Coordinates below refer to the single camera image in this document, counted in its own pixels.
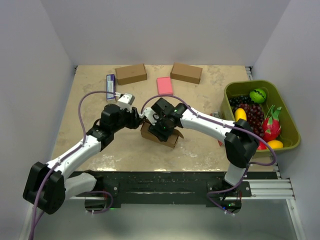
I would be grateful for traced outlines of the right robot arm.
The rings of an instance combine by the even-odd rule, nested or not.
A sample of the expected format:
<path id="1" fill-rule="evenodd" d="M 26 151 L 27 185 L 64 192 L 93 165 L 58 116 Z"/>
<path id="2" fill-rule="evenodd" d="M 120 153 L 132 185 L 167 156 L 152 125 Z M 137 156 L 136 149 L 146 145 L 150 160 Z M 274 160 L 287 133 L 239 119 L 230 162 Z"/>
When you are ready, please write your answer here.
<path id="1" fill-rule="evenodd" d="M 194 130 L 222 142 L 229 161 L 223 192 L 233 197 L 241 190 L 239 181 L 259 146 L 245 120 L 234 122 L 215 118 L 197 111 L 184 101 L 173 106 L 162 97 L 151 107 L 143 108 L 141 115 L 151 123 L 149 132 L 161 142 L 167 141 L 176 127 Z"/>

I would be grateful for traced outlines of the brown cardboard box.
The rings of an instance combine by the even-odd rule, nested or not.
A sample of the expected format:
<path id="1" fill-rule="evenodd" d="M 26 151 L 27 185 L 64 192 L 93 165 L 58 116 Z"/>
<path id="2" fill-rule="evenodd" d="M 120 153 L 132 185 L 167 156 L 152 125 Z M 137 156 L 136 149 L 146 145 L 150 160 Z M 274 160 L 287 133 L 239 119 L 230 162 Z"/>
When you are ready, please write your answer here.
<path id="1" fill-rule="evenodd" d="M 146 121 L 140 128 L 141 136 L 146 140 L 174 149 L 178 143 L 178 140 L 184 138 L 183 134 L 179 130 L 174 129 L 172 135 L 168 137 L 167 141 L 160 141 L 156 136 L 148 131 L 150 125 L 151 124 Z"/>

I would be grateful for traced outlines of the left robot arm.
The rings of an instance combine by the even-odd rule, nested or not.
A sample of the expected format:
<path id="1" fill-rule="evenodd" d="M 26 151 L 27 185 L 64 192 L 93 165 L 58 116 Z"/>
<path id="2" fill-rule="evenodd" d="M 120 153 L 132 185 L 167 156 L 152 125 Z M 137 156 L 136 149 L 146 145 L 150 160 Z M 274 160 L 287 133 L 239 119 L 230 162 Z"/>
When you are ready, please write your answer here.
<path id="1" fill-rule="evenodd" d="M 123 128 L 137 129 L 145 119 L 137 108 L 106 105 L 83 139 L 61 156 L 47 162 L 36 162 L 30 169 L 22 197 L 51 215 L 65 200 L 88 192 L 99 196 L 104 184 L 91 171 L 70 177 L 86 160 L 103 151 Z"/>

